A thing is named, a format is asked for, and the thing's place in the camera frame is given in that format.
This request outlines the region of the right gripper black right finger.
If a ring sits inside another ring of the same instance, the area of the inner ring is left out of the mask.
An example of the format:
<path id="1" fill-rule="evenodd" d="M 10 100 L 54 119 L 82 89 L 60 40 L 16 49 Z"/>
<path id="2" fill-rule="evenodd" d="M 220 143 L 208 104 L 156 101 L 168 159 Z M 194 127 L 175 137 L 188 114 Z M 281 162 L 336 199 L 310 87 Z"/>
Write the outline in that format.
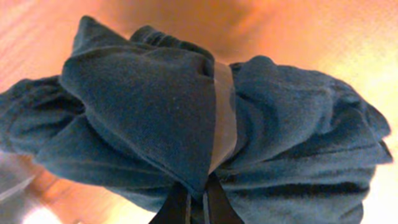
<path id="1" fill-rule="evenodd" d="M 232 208 L 215 173 L 208 177 L 203 194 L 205 224 L 244 224 Z"/>

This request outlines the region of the navy blue cloth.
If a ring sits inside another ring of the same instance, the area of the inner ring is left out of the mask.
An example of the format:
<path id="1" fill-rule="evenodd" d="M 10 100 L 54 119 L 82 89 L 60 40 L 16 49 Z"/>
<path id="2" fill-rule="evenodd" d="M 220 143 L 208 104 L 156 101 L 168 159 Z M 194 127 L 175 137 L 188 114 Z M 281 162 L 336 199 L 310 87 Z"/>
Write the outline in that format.
<path id="1" fill-rule="evenodd" d="M 82 17 L 60 75 L 1 94 L 1 150 L 158 212 L 176 182 L 203 223 L 215 173 L 244 223 L 360 223 L 383 115 L 347 83 L 257 56 L 220 65 L 150 26 Z"/>

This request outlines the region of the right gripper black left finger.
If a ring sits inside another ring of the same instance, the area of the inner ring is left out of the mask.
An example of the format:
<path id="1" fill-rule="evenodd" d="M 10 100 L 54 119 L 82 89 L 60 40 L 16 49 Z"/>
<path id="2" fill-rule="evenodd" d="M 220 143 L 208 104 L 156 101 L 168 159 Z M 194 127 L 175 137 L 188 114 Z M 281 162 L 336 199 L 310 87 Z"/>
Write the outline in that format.
<path id="1" fill-rule="evenodd" d="M 191 199 L 187 189 L 176 182 L 149 224 L 191 224 Z"/>

